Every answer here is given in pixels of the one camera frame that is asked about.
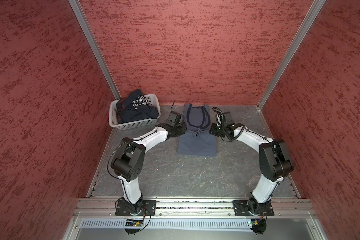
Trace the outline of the grey blue tank top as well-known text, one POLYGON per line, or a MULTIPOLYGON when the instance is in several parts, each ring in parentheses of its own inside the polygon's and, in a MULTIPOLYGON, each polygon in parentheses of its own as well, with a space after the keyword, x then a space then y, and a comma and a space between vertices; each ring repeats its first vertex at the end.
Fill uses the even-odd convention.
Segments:
POLYGON ((179 137, 178 154, 215 157, 217 143, 216 137, 210 134, 212 121, 209 105, 186 103, 183 114, 187 132, 179 137))

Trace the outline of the dark navy tank top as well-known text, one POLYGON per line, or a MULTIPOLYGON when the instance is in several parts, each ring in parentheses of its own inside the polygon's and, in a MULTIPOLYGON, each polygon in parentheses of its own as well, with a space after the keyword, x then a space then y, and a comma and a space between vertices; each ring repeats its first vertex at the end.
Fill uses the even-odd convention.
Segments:
POLYGON ((145 119, 157 119, 159 111, 149 105, 148 99, 140 89, 130 93, 116 103, 117 120, 119 124, 141 121, 145 119))

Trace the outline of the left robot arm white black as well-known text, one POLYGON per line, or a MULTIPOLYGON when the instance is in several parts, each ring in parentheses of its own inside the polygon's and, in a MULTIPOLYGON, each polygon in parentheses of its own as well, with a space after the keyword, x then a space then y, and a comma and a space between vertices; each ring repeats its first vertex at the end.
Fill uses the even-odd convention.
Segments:
POLYGON ((177 138, 187 132, 185 123, 172 126, 159 124, 150 132, 137 138, 123 138, 112 153, 107 171, 110 176, 119 180, 123 188, 123 197, 117 207, 124 207, 127 214, 137 216, 144 210, 143 194, 140 190, 139 175, 143 170, 145 154, 156 145, 177 138))

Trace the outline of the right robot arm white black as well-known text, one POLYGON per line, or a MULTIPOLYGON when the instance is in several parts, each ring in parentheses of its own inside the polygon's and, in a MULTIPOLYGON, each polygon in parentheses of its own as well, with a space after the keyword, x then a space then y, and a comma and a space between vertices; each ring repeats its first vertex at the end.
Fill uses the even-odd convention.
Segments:
POLYGON ((210 134, 230 142, 242 142, 259 153, 261 177, 250 194, 245 211, 259 216, 269 210, 277 186, 294 170, 286 142, 262 136, 242 124, 212 124, 210 134))

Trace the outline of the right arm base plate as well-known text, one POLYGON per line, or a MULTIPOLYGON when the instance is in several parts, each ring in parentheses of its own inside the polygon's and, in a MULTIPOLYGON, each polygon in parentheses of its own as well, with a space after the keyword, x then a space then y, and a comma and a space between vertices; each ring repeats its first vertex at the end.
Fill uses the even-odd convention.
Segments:
POLYGON ((265 203, 258 203, 255 199, 245 201, 233 201, 235 216, 262 217, 275 215, 271 200, 265 203))

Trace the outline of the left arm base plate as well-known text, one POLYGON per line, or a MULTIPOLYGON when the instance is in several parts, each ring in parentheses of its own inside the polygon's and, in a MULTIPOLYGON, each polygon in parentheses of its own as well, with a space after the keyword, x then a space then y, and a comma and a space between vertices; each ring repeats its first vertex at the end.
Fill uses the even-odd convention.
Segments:
POLYGON ((139 200, 136 204, 131 204, 127 200, 121 199, 115 203, 116 216, 143 216, 148 214, 155 215, 157 201, 139 200))

